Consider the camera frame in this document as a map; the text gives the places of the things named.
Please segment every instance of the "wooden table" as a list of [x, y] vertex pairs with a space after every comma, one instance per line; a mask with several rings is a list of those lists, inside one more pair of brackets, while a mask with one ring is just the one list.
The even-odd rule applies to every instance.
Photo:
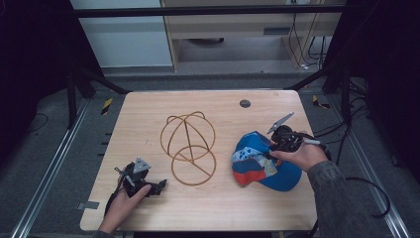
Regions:
[[[251, 106], [244, 108], [240, 101]], [[171, 172], [172, 158], [165, 153], [160, 133], [169, 116], [201, 111], [215, 129], [211, 152], [217, 167], [212, 178], [201, 185], [185, 185]], [[272, 123], [290, 111], [295, 114], [285, 123], [296, 131], [311, 133], [300, 98], [295, 91], [155, 91], [132, 92], [125, 99], [111, 141], [97, 175], [89, 201], [100, 202], [97, 209], [85, 209], [80, 227], [96, 230], [100, 225], [109, 195], [117, 185], [115, 167], [122, 169], [136, 157], [152, 168], [147, 181], [167, 179], [160, 196], [146, 198], [121, 226], [131, 231], [273, 231], [311, 229], [316, 220], [313, 190], [306, 173], [288, 192], [272, 190], [258, 182], [239, 186], [232, 174], [231, 155], [241, 137], [252, 131], [266, 135]], [[193, 122], [203, 137], [213, 140], [211, 127]], [[184, 127], [172, 140], [171, 150], [184, 146]], [[189, 129], [191, 144], [200, 143]], [[164, 144], [168, 134], [163, 132]], [[200, 159], [205, 170], [213, 160]], [[190, 163], [175, 162], [175, 172], [182, 179], [200, 180], [200, 173]]]

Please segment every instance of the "cabinet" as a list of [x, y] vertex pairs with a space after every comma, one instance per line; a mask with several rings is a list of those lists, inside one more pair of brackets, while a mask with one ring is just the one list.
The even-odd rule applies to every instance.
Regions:
[[[284, 5], [286, 0], [160, 0], [162, 7]], [[310, 0], [309, 4], [337, 4], [345, 0]], [[245, 14], [217, 16], [167, 16], [164, 18], [174, 68], [183, 39], [282, 37], [295, 66], [303, 62], [310, 40], [332, 36], [340, 13]], [[296, 35], [289, 36], [294, 24]]]

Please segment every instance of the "cable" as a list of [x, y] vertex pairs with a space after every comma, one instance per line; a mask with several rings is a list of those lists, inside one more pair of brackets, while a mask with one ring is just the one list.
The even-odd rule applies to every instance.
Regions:
[[341, 154], [342, 154], [342, 152], [343, 152], [344, 142], [346, 141], [347, 136], [349, 136], [351, 128], [352, 128], [351, 126], [348, 126], [348, 127], [346, 128], [346, 131], [345, 131], [345, 133], [344, 133], [344, 135], [343, 135], [343, 138], [341, 139], [341, 143], [340, 143], [340, 147], [339, 147], [339, 153], [338, 153], [338, 155], [337, 155], [337, 159], [336, 159], [336, 165], [337, 165], [337, 166], [338, 166], [338, 165], [339, 165], [339, 163], [340, 163], [340, 157], [341, 157]]
[[[364, 110], [364, 109], [367, 109], [367, 107], [366, 107], [366, 106], [360, 106], [358, 109], [356, 109], [356, 110], [352, 113], [352, 117], [353, 117], [353, 116], [355, 116], [358, 112], [360, 112], [361, 110]], [[314, 132], [314, 136], [315, 136], [316, 138], [318, 138], [318, 137], [323, 137], [323, 136], [329, 135], [329, 134], [331, 134], [331, 133], [333, 133], [333, 132], [337, 131], [340, 127], [342, 127], [342, 126], [343, 126], [343, 125], [345, 125], [345, 124], [346, 124], [345, 122], [341, 122], [341, 123], [338, 123], [338, 124], [335, 124], [335, 125], [332, 125], [332, 126], [326, 127], [326, 128], [321, 129], [321, 130], [319, 130], [319, 131], [317, 131], [317, 132]], [[321, 134], [321, 135], [315, 135], [315, 134], [317, 134], [317, 133], [323, 132], [323, 131], [328, 130], [328, 129], [330, 129], [330, 128], [333, 128], [333, 129], [332, 129], [331, 131], [325, 132], [325, 133], [323, 133], [323, 134]]]
[[2, 0], [3, 3], [3, 11], [0, 12], [0, 17], [6, 13], [6, 0]]
[[[296, 1], [291, 1], [291, 3], [294, 4], [294, 5], [297, 4]], [[292, 34], [292, 32], [294, 32], [294, 35], [296, 37], [297, 45], [299, 46], [299, 49], [300, 49], [300, 55], [302, 56], [302, 59], [306, 62], [306, 66], [316, 64], [317, 62], [308, 62], [305, 59], [305, 56], [303, 55], [302, 46], [300, 45], [299, 38], [297, 36], [297, 31], [296, 31], [296, 13], [293, 13], [293, 22], [292, 22], [291, 29], [290, 29], [290, 32], [289, 32], [289, 35], [288, 35], [288, 44], [289, 44], [291, 52], [293, 53], [293, 57], [296, 60], [296, 63], [299, 63], [299, 60], [297, 60], [296, 54], [294, 53], [294, 50], [292, 49], [292, 46], [291, 46], [291, 34]]]
[[35, 128], [35, 129], [29, 130], [29, 131], [27, 131], [27, 133], [32, 133], [32, 132], [36, 132], [36, 131], [40, 130], [40, 129], [41, 129], [41, 128], [43, 128], [43, 127], [47, 124], [47, 122], [49, 121], [49, 117], [48, 117], [46, 114], [44, 114], [44, 113], [37, 113], [37, 115], [38, 115], [38, 116], [44, 116], [44, 117], [46, 118], [46, 121], [43, 123], [43, 125], [41, 125], [41, 126], [39, 126], [39, 127]]
[[378, 186], [375, 183], [373, 183], [373, 182], [371, 182], [367, 179], [364, 179], [364, 178], [348, 177], [348, 178], [346, 178], [346, 180], [356, 180], [356, 181], [367, 182], [368, 184], [374, 186], [376, 189], [378, 189], [383, 194], [383, 196], [386, 199], [385, 211], [383, 211], [382, 214], [380, 214], [380, 215], [372, 215], [373, 218], [382, 218], [389, 213], [389, 210], [391, 209], [391, 202], [389, 200], [389, 196], [386, 194], [386, 192], [380, 186]]

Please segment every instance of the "baseball cap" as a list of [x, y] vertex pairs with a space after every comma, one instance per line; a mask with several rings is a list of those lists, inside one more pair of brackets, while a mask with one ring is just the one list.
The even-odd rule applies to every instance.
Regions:
[[270, 141], [258, 131], [244, 135], [232, 155], [232, 171], [243, 186], [253, 181], [279, 191], [293, 189], [300, 180], [302, 170], [293, 163], [269, 159]]

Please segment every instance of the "gray sleeve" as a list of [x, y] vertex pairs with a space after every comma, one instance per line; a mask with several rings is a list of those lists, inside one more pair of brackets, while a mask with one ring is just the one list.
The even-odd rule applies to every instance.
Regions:
[[321, 237], [380, 237], [373, 218], [357, 205], [337, 166], [322, 162], [308, 171]]
[[114, 238], [114, 236], [106, 232], [97, 230], [93, 233], [92, 238]]

